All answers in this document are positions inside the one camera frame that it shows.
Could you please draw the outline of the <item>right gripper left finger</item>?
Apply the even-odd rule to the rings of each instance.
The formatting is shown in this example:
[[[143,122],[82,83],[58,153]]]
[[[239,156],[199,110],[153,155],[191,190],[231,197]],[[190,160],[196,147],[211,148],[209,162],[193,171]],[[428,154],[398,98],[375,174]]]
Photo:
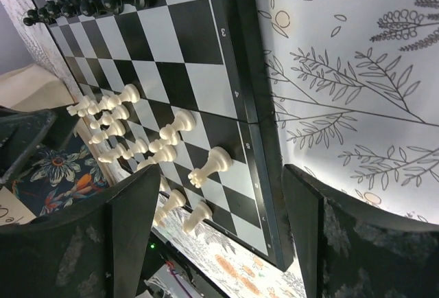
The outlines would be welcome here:
[[[149,165],[24,225],[1,227],[2,297],[135,297],[161,176]]]

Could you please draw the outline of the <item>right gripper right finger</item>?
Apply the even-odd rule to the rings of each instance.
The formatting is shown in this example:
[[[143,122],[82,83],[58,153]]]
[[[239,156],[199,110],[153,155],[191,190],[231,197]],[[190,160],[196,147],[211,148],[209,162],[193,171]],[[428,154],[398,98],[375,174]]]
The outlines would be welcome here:
[[[308,297],[437,297],[438,226],[366,204],[284,165]]]

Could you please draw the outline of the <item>black and grey chessboard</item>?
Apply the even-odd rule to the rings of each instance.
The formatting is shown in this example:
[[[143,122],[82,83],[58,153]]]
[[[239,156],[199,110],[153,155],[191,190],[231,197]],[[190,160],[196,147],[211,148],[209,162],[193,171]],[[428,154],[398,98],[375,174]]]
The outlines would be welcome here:
[[[49,26],[81,94],[98,100],[137,87],[127,132],[110,144],[150,143],[179,110],[190,111],[195,128],[181,133],[176,160],[161,164],[170,187],[186,197],[187,209],[204,201],[210,226],[287,269],[294,249],[256,1],[156,0],[144,10],[128,0],[110,3],[123,12],[60,17]],[[188,174],[216,146],[233,165],[196,188]]]

